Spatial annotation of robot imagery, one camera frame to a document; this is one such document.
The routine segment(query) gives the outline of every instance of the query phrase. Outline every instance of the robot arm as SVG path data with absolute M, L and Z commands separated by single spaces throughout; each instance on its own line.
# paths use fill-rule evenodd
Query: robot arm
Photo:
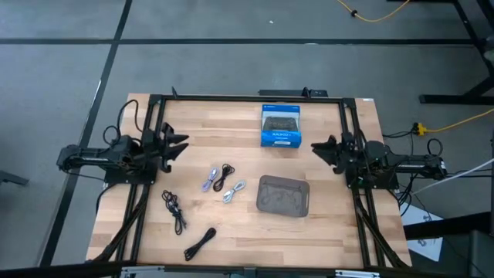
M 343 133 L 341 137 L 340 143 L 331 135 L 327 142 L 311 146 L 327 164 L 336 166 L 333 169 L 335 174 L 345 172 L 350 186 L 391 189 L 390 181 L 395 173 L 418 174 L 437 180 L 448 174 L 438 155 L 394 154 L 379 141 L 368 141 L 363 150 L 358 150 L 352 133 Z
M 187 143 L 179 144 L 188 138 L 188 135 L 179 135 L 174 133 L 173 127 L 164 123 L 161 128 L 163 138 L 156 136 L 154 131 L 146 129 L 142 134 L 142 141 L 138 143 L 128 135 L 123 135 L 108 147 L 108 148 L 85 148 L 77 145 L 69 145 L 60 151 L 59 158 L 56 164 L 59 169 L 67 172 L 74 168 L 92 165 L 98 166 L 107 172 L 105 177 L 119 176 L 115 182 L 137 180 L 139 176 L 144 175 L 144 181 L 150 179 L 155 170 L 154 160 L 161 159 L 159 168 L 169 173 L 171 166 L 167 164 L 168 160 L 175 160 L 177 156 L 188 146 Z

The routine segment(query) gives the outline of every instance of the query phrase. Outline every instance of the game controller box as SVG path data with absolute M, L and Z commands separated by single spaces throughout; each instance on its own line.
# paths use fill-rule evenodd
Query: game controller box
M 301 143 L 300 106 L 263 104 L 261 147 L 298 148 Z

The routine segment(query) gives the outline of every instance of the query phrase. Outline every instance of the wooden table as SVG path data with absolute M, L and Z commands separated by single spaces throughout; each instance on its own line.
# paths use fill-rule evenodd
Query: wooden table
M 138 122 L 142 127 L 148 94 L 129 95 L 139 101 Z M 382 141 L 373 100 L 357 99 L 360 126 L 368 140 Z M 335 175 L 310 144 L 324 142 L 330 134 L 340 140 L 338 106 L 300 103 L 303 141 L 299 149 L 260 147 L 262 103 L 176 101 L 166 103 L 164 121 L 176 134 L 188 134 L 190 146 L 171 161 L 172 172 L 158 173 L 151 186 L 138 263 L 198 266 L 285 266 L 317 268 L 361 268 L 357 224 L 350 190 L 344 175 Z M 124 112 L 122 133 L 140 137 L 134 127 L 133 105 Z M 351 123 L 350 112 L 347 118 Z M 219 193 L 204 193 L 201 184 L 211 167 L 229 163 L 236 171 Z M 291 218 L 258 211 L 255 206 L 259 178 L 275 175 L 306 180 L 310 184 L 309 215 Z M 246 187 L 230 204 L 224 192 L 244 179 Z M 174 218 L 161 199 L 163 190 L 178 195 L 187 221 L 182 235 L 174 232 Z M 103 250 L 120 228 L 129 185 L 110 189 L 101 199 L 87 258 Z M 374 190 L 380 231 L 393 250 L 411 264 L 396 200 L 384 190 Z M 185 262 L 184 250 L 197 243 L 208 228 L 216 237 Z M 124 258 L 130 257 L 133 232 L 127 239 Z M 371 261 L 374 243 L 367 231 Z

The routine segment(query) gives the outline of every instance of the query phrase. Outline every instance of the black wire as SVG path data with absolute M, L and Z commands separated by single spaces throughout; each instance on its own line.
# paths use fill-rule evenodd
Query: black wire
M 386 189 L 386 190 L 389 192 L 389 194 L 391 194 L 391 196 L 393 196 L 394 199 L 396 199 L 396 202 L 398 202 L 398 197 L 396 197 L 396 194 L 392 192 L 392 190 L 390 189 Z
M 107 140 L 107 131 L 110 129 L 110 128 L 113 128 L 115 130 L 115 132 L 117 132 L 117 136 L 112 139 L 112 141 L 108 141 Z M 114 125 L 110 125 L 108 126 L 107 128 L 105 128 L 105 130 L 103 131 L 103 141 L 109 145 L 110 147 L 113 147 L 115 146 L 115 144 L 120 140 L 120 138 L 122 137 L 122 134 L 120 132 L 120 128 L 118 127 L 115 127 Z
M 364 140 L 364 143 L 367 143 L 367 138 L 365 137 L 365 134 L 362 130 L 359 130 L 360 131 L 360 135 L 362 136 L 362 140 Z
M 235 173 L 235 169 L 230 164 L 226 164 L 226 163 L 223 164 L 222 176 L 213 184 L 213 190 L 215 192 L 220 192 L 223 189 L 223 185 L 225 184 L 226 177 L 228 177 L 228 175 L 233 173 Z
M 410 181 L 408 182 L 407 188 L 403 191 L 403 194 L 398 199 L 398 204 L 400 206 L 402 206 L 407 201 L 407 198 L 409 198 L 409 204 L 410 204 L 410 202 L 411 202 L 410 192 L 411 192 L 411 188 L 414 184 L 414 180 L 417 176 L 418 176 L 418 174 L 410 176 Z
M 193 245 L 191 248 L 184 251 L 185 260 L 190 261 L 194 258 L 195 254 L 199 251 L 199 249 L 207 242 L 209 239 L 212 239 L 216 235 L 215 228 L 209 228 L 204 237 L 197 244 Z
M 400 137 L 405 137 L 407 135 L 411 134 L 411 131 L 399 131 L 393 134 L 383 134 L 383 137 L 385 138 L 400 138 Z
M 410 141 L 411 141 L 411 151 L 410 151 L 410 155 L 414 155 L 414 134 L 413 133 L 410 133 Z
M 433 141 L 438 142 L 438 144 L 439 144 L 439 152 L 436 155 L 437 156 L 441 156 L 441 154 L 442 154 L 442 143 L 441 143 L 441 141 L 439 139 L 436 139 L 436 138 L 432 138 L 432 139 L 429 139 L 429 141 L 427 141 L 427 152 L 429 154 L 432 154 L 432 152 L 431 152 L 431 142 L 433 142 Z
M 182 234 L 182 230 L 187 228 L 187 223 L 182 217 L 182 210 L 178 208 L 177 196 L 168 190 L 163 190 L 161 197 L 165 201 L 168 211 L 175 217 L 175 233 Z
M 469 170 L 461 170 L 461 171 L 457 171 L 455 173 L 451 173 L 450 175 L 456 175 L 456 174 L 459 174 L 459 173 L 462 173 L 464 171 L 469 171 Z M 489 169 L 481 169 L 481 170 L 475 170 L 475 171 L 492 171 L 492 168 L 489 168 Z
M 142 132 L 142 130 L 139 128 L 139 125 L 137 125 L 137 112 L 139 110 L 139 103 L 137 102 L 137 100 L 129 100 L 122 106 L 122 108 L 120 108 L 120 111 L 118 112 L 118 118 L 117 118 L 117 127 L 118 127 L 118 129 L 120 129 L 120 119 L 122 118 L 122 114 L 124 113 L 125 107 L 127 107 L 127 105 L 129 105 L 131 103 L 136 104 L 136 113 L 134 114 L 134 124 L 136 125 L 137 130 Z
M 407 204 L 407 207 L 404 209 L 403 213 L 401 213 L 401 216 L 403 216 L 405 213 L 407 213 L 407 210 L 410 208 L 410 204 L 411 204 L 411 195 L 408 194 L 408 204 Z
M 108 186 L 105 189 L 103 189 L 102 192 L 98 195 L 98 199 L 96 200 L 96 214 L 98 214 L 98 210 L 100 209 L 101 197 L 103 196 L 103 194 L 105 194 L 105 192 L 108 191 L 108 189 L 112 188 L 115 185 L 117 184 L 108 184 Z
M 95 180 L 98 180 L 98 181 L 102 181 L 102 182 L 105 182 L 105 180 L 103 180 L 102 178 L 98 178 L 98 177 L 93 177 L 93 176 L 88 176 L 88 175 L 82 175 L 82 174 L 76 174 L 76 173 L 71 173 L 69 171 L 65 171 L 63 170 L 64 173 L 68 174 L 68 175 L 76 175 L 78 177 L 83 177 L 83 178 L 92 178 L 92 179 L 95 179 Z
M 131 104 L 131 103 L 135 103 L 136 104 L 136 112 L 134 114 L 134 124 L 137 128 L 138 131 L 142 132 L 142 130 L 139 128 L 139 125 L 137 124 L 137 112 L 139 110 L 139 103 L 137 102 L 137 100 L 129 100 L 127 101 L 121 108 L 120 108 L 120 111 L 118 112 L 118 117 L 117 117 L 117 125 L 114 126 L 114 125 L 110 125 L 108 126 L 107 128 L 105 128 L 105 130 L 103 131 L 103 141 L 108 145 L 108 148 L 105 149 L 104 151 L 100 152 L 99 154 L 102 154 L 104 153 L 105 151 L 108 151 L 110 150 L 112 147 L 115 146 L 115 144 L 118 143 L 118 141 L 120 141 L 120 139 L 122 138 L 122 134 L 120 132 L 120 119 L 122 117 L 122 114 L 124 113 L 124 110 L 125 110 L 125 107 L 127 107 L 127 105 Z M 115 130 L 115 132 L 117 132 L 117 136 L 112 139 L 112 141 L 108 141 L 107 140 L 107 131 L 109 129 L 113 128 Z M 139 139 L 137 138 L 132 138 L 133 141 L 137 141 L 139 142 L 139 144 L 142 144 L 140 142 Z

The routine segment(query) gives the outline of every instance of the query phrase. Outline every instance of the white cable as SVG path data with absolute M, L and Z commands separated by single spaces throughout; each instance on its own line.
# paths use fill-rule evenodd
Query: white cable
M 233 198 L 233 194 L 244 187 L 245 187 L 245 181 L 244 180 L 237 182 L 237 184 L 232 189 L 228 190 L 223 195 L 223 202 L 225 204 L 228 204 L 229 202 L 231 202 L 232 198 Z
M 209 172 L 208 180 L 202 184 L 202 191 L 203 192 L 206 192 L 207 190 L 209 190 L 209 188 L 211 187 L 211 184 L 215 180 L 216 176 L 218 176 L 218 173 L 219 173 L 218 167 L 213 167 L 213 169 L 211 169 L 211 172 Z
M 433 184 L 431 184 L 431 185 L 427 185 L 426 187 L 421 188 L 421 189 L 417 190 L 416 192 L 413 192 L 413 193 L 412 193 L 412 195 L 416 195 L 416 194 L 418 194 L 418 193 L 420 193 L 420 192 L 423 192 L 425 189 L 431 188 L 432 186 L 439 185 L 439 184 L 441 184 L 441 183 L 443 183 L 443 182 L 451 181 L 452 179 L 459 178 L 459 177 L 461 177 L 461 176 L 463 176 L 463 175 L 468 175 L 468 174 L 472 173 L 473 171 L 479 170 L 480 168 L 483 168 L 483 167 L 485 167 L 486 165 L 491 164 L 493 161 L 494 161 L 494 158 L 493 158 L 493 159 L 491 159 L 491 160 L 489 160 L 489 161 L 487 161 L 486 163 L 484 163 L 484 164 L 482 164 L 482 165 L 480 165 L 480 166 L 477 166 L 477 167 L 473 168 L 472 170 L 468 170 L 468 171 L 466 171 L 466 172 L 463 172 L 463 173 L 460 173 L 460 174 L 454 175 L 454 176 L 452 176 L 452 177 L 449 177 L 449 178 L 443 179 L 443 180 L 441 180 L 441 181 L 437 181 L 437 182 L 435 182 L 435 183 L 433 183 Z

